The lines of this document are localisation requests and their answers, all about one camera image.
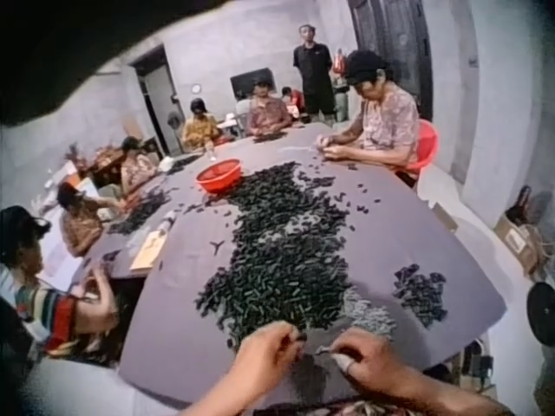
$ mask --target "doorway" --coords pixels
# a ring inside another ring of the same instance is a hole
[[[423,119],[433,117],[432,57],[421,0],[348,0],[359,49],[390,62]]]
[[[183,153],[180,131],[168,124],[170,114],[178,114],[185,121],[172,75],[167,63],[166,51],[160,46],[133,62],[139,78],[140,90],[147,105],[148,114],[158,136],[161,151],[176,156]]]

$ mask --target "dark door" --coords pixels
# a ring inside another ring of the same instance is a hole
[[[360,49],[391,63],[397,82],[432,120],[432,59],[421,0],[348,0]]]

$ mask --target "gray tablecloth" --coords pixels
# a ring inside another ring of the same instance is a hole
[[[316,176],[307,167],[317,156],[312,145],[319,133],[328,131],[315,124],[264,144],[242,140],[218,147],[218,157],[240,159],[245,173],[295,160],[301,164],[299,169]],[[195,184],[195,176],[209,164],[207,158],[201,158],[168,179],[167,188],[179,187],[168,208],[203,200],[205,193]],[[359,292],[376,305],[386,306],[397,320],[394,346],[403,360],[418,368],[431,367],[460,352],[500,319],[505,304],[478,264],[398,178],[377,166],[351,171],[333,163],[326,163],[320,176],[336,177],[328,190],[332,194],[346,192],[345,203],[370,209],[369,215],[364,215],[351,208],[347,219],[356,231],[342,231],[347,238],[343,255],[349,262],[350,281]],[[365,184],[367,193],[357,187],[359,183]],[[228,210],[233,215],[225,218]],[[237,212],[228,205],[178,216],[160,255],[163,268],[156,264],[148,276],[127,335],[120,374],[131,384],[191,402],[228,370],[233,353],[226,347],[226,336],[217,329],[215,316],[200,317],[193,300],[218,267],[228,266]],[[221,240],[225,243],[215,257],[210,242]],[[447,278],[443,300],[449,315],[430,330],[391,295],[394,273],[411,263],[418,263],[426,274],[440,272]],[[335,328],[309,334],[308,352],[331,341],[337,332]],[[261,406],[328,401],[352,394],[329,358],[312,361],[308,357]]]

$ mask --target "door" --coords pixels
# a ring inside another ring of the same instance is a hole
[[[432,61],[421,0],[349,0],[359,49],[390,62],[399,86],[411,93],[421,117],[432,120]]]
[[[143,81],[147,87],[148,97],[170,154],[181,154],[179,138],[176,137],[174,130],[167,124],[167,118],[171,112],[181,113],[178,104],[172,100],[175,91],[168,66],[162,65],[149,72],[143,77]]]

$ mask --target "person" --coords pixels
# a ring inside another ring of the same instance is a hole
[[[146,184],[156,174],[156,166],[140,153],[140,140],[127,136],[121,144],[125,160],[121,164],[121,189],[126,197]]]
[[[123,210],[123,204],[111,198],[89,198],[68,182],[58,187],[58,204],[64,213],[60,218],[62,239],[73,257],[82,257],[100,238],[103,227],[98,218],[101,208]]]
[[[304,106],[312,121],[320,120],[333,126],[336,101],[331,86],[331,54],[328,47],[314,42],[316,28],[304,24],[299,28],[303,44],[293,51],[293,65],[298,68],[303,79]]]
[[[357,50],[345,63],[345,79],[362,97],[360,112],[346,131],[319,137],[317,146],[327,159],[392,166],[412,187],[415,175],[403,168],[416,158],[419,115],[415,99],[395,84],[389,65],[374,52]],[[361,137],[362,146],[349,146]]]
[[[291,87],[283,87],[281,90],[282,98],[286,105],[296,106],[300,113],[304,113],[303,93]]]
[[[221,136],[218,123],[213,115],[206,110],[206,104],[201,98],[191,101],[193,117],[186,121],[183,129],[182,141],[189,150],[204,149],[212,152],[214,141]]]
[[[254,99],[247,117],[247,131],[254,136],[276,133],[292,124],[287,106],[282,100],[270,97],[270,88],[267,80],[254,81]]]
[[[242,413],[276,387],[303,350],[303,338],[287,322],[273,322],[247,336],[230,371],[199,402],[180,416],[232,416]],[[365,398],[360,411],[349,403],[337,413],[314,414],[366,415],[365,408],[377,408],[375,414],[442,414],[457,416],[511,415],[498,402],[458,387],[428,378],[403,365],[395,357],[385,338],[363,329],[351,328],[331,345],[331,353],[350,354],[356,361],[346,369],[346,376]],[[294,414],[311,414],[296,412]]]
[[[19,205],[0,211],[0,263],[9,271],[3,298],[13,306],[23,326],[46,352],[73,341],[78,335],[103,333],[118,323],[117,307],[108,278],[101,267],[71,294],[43,287],[40,240],[51,224],[34,218]],[[84,287],[95,283],[97,301],[84,301]]]

